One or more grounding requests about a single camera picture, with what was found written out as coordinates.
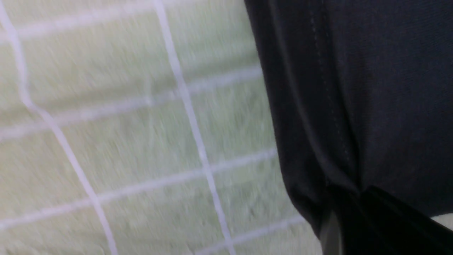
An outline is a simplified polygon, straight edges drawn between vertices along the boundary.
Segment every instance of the grid pattern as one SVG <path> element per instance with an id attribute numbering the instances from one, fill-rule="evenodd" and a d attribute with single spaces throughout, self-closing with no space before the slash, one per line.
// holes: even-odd
<path id="1" fill-rule="evenodd" d="M 2 252 L 319 253 L 240 0 L 18 3 L 0 5 Z"/>

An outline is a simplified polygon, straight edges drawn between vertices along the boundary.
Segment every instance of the white grid line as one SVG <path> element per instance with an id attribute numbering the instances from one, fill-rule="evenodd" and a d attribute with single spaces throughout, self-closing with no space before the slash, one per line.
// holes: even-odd
<path id="1" fill-rule="evenodd" d="M 63 132 L 61 129 L 58 127 L 58 125 L 55 123 L 55 120 L 52 118 L 52 116 L 38 108 L 36 105 L 33 104 L 30 94 L 28 92 L 28 72 L 27 72 L 27 64 L 25 62 L 25 56 L 24 52 L 22 49 L 22 44 L 19 39 L 19 35 L 17 33 L 17 30 L 14 28 L 13 24 L 11 23 L 11 20 L 6 13 L 5 7 L 3 5 L 3 1 L 0 0 L 0 23 L 2 24 L 3 28 L 5 29 L 8 40 L 10 41 L 10 44 L 13 48 L 14 52 L 14 59 L 16 62 L 16 67 L 19 73 L 19 94 L 20 94 L 20 100 L 24 103 L 24 105 L 28 108 L 30 112 L 36 112 L 38 115 L 41 116 L 41 118 L 48 124 L 52 132 L 55 134 L 55 137 L 57 138 L 58 142 L 60 143 L 61 147 L 63 148 L 64 152 L 66 153 L 66 156 L 68 157 L 69 162 L 71 163 L 72 167 L 74 168 L 74 171 L 77 173 L 77 176 L 82 183 L 83 188 L 85 189 L 85 192 L 88 194 L 91 203 L 93 204 L 93 207 L 99 217 L 99 221 L 101 222 L 102 228 L 104 229 L 106 238 L 107 238 L 107 243 L 110 249 L 110 252 L 112 255 L 118 255 L 118 250 L 116 249 L 116 244 L 115 244 L 115 239 L 113 238 L 113 233 L 110 229 L 110 225 L 107 221 L 106 215 L 101 207 L 101 204 L 99 202 L 99 199 L 96 196 L 96 193 L 94 192 L 93 188 L 90 185 L 90 182 L 88 181 L 87 177 L 85 176 L 85 173 L 83 172 L 82 168 L 79 165 L 79 162 L 76 159 L 76 156 L 74 155 L 74 152 L 72 151 L 71 147 L 69 146 L 69 143 L 67 142 L 66 137 L 64 136 Z"/>
<path id="2" fill-rule="evenodd" d="M 217 165 L 212 166 L 212 171 L 214 173 L 228 171 L 236 169 L 238 167 L 246 166 L 248 164 L 261 162 L 267 159 L 275 157 L 277 151 L 275 148 L 263 150 L 256 154 L 251 154 L 244 157 L 238 157 L 228 162 L 222 162 Z M 153 189 L 162 188 L 169 185 L 179 184 L 186 181 L 190 181 L 196 178 L 204 177 L 202 169 L 195 169 L 188 172 L 174 174 L 168 177 L 164 177 L 156 180 L 149 180 L 143 183 L 131 185 L 124 187 L 115 191 L 107 191 L 98 194 L 99 201 L 101 203 L 107 203 L 115 199 L 120 199 L 125 196 L 130 196 L 138 194 L 145 191 L 151 191 Z M 33 223 L 48 219 L 50 217 L 66 214 L 72 211 L 76 211 L 81 208 L 91 206 L 91 202 L 88 198 L 75 201 L 70 204 L 64 204 L 60 206 L 55 206 L 51 208 L 44 208 L 37 212 L 32 212 L 24 216 L 20 216 L 12 219 L 3 219 L 0 220 L 0 230 L 6 230 L 15 226 Z"/>
<path id="3" fill-rule="evenodd" d="M 160 27 L 162 29 L 162 34 L 164 36 L 165 47 L 167 49 L 170 66 L 173 70 L 173 74 L 176 78 L 178 88 L 181 94 L 184 107 L 186 109 L 187 116 L 189 118 L 190 126 L 192 129 L 192 134 L 195 139 L 198 148 L 198 154 L 203 165 L 203 171 L 206 175 L 206 179 L 209 185 L 209 189 L 212 193 L 212 199 L 214 201 L 214 207 L 217 212 L 217 216 L 220 223 L 220 228 L 222 230 L 223 236 L 225 237 L 225 242 L 228 246 L 228 251 L 230 255 L 236 255 L 234 246 L 231 243 L 231 235 L 228 229 L 227 221 L 225 219 L 225 213 L 223 212 L 222 205 L 220 202 L 219 195 L 217 193 L 216 184 L 212 171 L 209 166 L 209 161 L 207 159 L 206 148 L 203 143 L 201 136 L 200 128 L 198 127 L 197 118 L 193 110 L 192 101 L 190 98 L 190 93 L 187 89 L 186 81 L 184 80 L 183 72 L 181 69 L 181 64 L 176 53 L 176 49 L 173 43 L 173 38 L 170 31 L 170 26 L 168 24 L 167 14 L 165 12 L 165 7 L 162 4 L 161 0 L 154 0 L 157 17 L 159 18 Z"/>
<path id="4" fill-rule="evenodd" d="M 275 231 L 278 231 L 281 229 L 286 229 L 292 225 L 296 225 L 296 224 L 300 224 L 300 223 L 304 223 L 304 222 L 305 222 L 305 219 L 303 217 L 295 216 L 295 217 L 288 218 L 288 219 L 282 220 L 280 222 L 268 225 L 266 227 L 262 227 L 262 228 L 247 232 L 245 234 L 238 235 L 237 237 L 232 239 L 232 242 L 233 242 L 233 245 L 242 244 L 247 241 L 271 234 L 272 232 L 275 232 Z M 218 244 L 215 244 L 213 246 L 210 246 L 210 247 L 207 247 L 200 251 L 195 252 L 195 255 L 209 255 L 212 253 L 219 252 L 220 250 L 225 249 L 226 247 L 227 247 L 227 245 L 225 242 L 220 242 Z"/>
<path id="5" fill-rule="evenodd" d="M 180 4 L 200 0 L 166 0 L 166 6 L 178 6 Z M 85 10 L 71 15 L 56 17 L 54 20 L 37 21 L 34 23 L 18 26 L 16 29 L 21 39 L 32 39 L 45 35 L 90 26 L 109 21 L 127 18 L 140 13 L 149 13 L 154 10 L 154 4 L 149 0 L 133 3 L 110 5 L 105 9 Z M 0 45 L 8 43 L 8 35 L 0 33 Z"/>
<path id="6" fill-rule="evenodd" d="M 236 82 L 243 82 L 261 76 L 262 71 L 260 66 L 254 65 L 241 70 L 194 81 L 188 84 L 188 90 L 190 94 L 199 94 L 214 88 L 234 85 Z M 127 113 L 147 106 L 158 106 L 176 99 L 180 99 L 177 90 L 167 91 L 151 98 L 130 98 L 101 106 L 69 110 L 57 114 L 54 119 L 59 127 L 64 127 L 81 121 L 97 120 L 113 114 Z M 45 122 L 24 123 L 11 127 L 4 127 L 0 129 L 0 141 L 21 138 L 47 129 L 48 126 Z"/>
<path id="7" fill-rule="evenodd" d="M 145 82 L 143 83 L 143 87 L 145 90 L 145 103 L 146 106 L 151 107 L 151 98 L 152 98 L 152 88 L 153 84 L 151 83 L 151 75 L 145 75 Z"/>

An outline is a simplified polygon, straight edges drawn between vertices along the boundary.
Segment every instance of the stitching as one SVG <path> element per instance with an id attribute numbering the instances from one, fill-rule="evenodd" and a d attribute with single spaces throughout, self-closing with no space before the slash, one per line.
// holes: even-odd
<path id="1" fill-rule="evenodd" d="M 337 129 L 337 134 L 340 137 L 340 142 L 342 144 L 343 151 L 344 151 L 344 154 L 346 156 L 346 160 L 347 160 L 347 162 L 350 162 L 349 153 L 347 152 L 346 145 L 345 145 L 345 142 L 343 140 L 343 137 L 340 134 L 340 128 L 339 128 L 339 125 L 338 125 L 337 117 L 335 116 L 335 112 L 333 111 L 333 100 L 330 97 L 330 90 L 329 90 L 329 88 L 327 86 L 327 82 L 326 82 L 326 79 L 324 77 L 324 68 L 323 68 L 323 63 L 322 63 L 322 60 L 321 60 L 321 50 L 319 49 L 319 45 L 318 45 L 317 31 L 316 31 L 315 22 L 314 22 L 314 13 L 313 13 L 311 7 L 312 6 L 310 4 L 310 1 L 308 1 L 308 9 L 310 11 L 310 23 L 312 25 L 312 31 L 313 31 L 315 47 L 316 47 L 316 51 L 317 51 L 317 54 L 318 54 L 318 64 L 319 64 L 319 71 L 321 72 L 321 80 L 323 81 L 324 87 L 326 89 L 326 94 L 327 94 L 327 98 L 329 99 L 329 107 L 330 107 L 330 110 L 331 110 L 333 123 L 335 124 L 335 127 Z M 327 21 L 327 17 L 325 15 L 325 13 L 323 13 L 323 17 Z M 326 30 L 325 31 L 326 32 L 326 37 L 327 37 L 327 39 L 329 39 L 329 35 L 327 33 L 327 29 L 325 29 L 325 30 Z"/>

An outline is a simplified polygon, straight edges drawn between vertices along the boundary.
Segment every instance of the light green surface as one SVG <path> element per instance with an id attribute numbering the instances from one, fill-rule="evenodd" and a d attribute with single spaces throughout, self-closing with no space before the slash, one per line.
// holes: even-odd
<path id="1" fill-rule="evenodd" d="M 276 158 L 214 178 L 233 237 L 298 214 L 286 195 Z"/>
<path id="2" fill-rule="evenodd" d="M 227 255 L 194 124 L 177 93 L 160 96 L 178 87 L 158 15 L 151 2 L 133 1 L 2 0 L 22 39 L 31 99 L 55 117 L 119 254 Z M 146 8 L 122 7 L 131 3 Z M 166 14 L 189 89 L 258 65 L 242 0 L 172 0 Z M 21 103 L 18 81 L 12 47 L 0 41 L 0 255 L 111 254 L 68 154 Z M 236 253 L 320 254 L 307 223 L 268 230 L 297 212 L 268 153 L 275 139 L 263 78 L 211 86 L 191 95 L 192 121 Z M 436 220 L 451 226 L 448 216 Z"/>
<path id="3" fill-rule="evenodd" d="M 194 96 L 193 107 L 212 162 L 231 160 L 275 145 L 261 78 Z"/>

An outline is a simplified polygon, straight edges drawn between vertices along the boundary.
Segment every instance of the dark navy fabric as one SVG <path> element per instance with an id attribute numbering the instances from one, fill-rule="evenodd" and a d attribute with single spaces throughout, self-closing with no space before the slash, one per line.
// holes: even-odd
<path id="1" fill-rule="evenodd" d="M 245 2 L 284 182 L 314 232 L 329 183 L 453 212 L 453 1 Z"/>

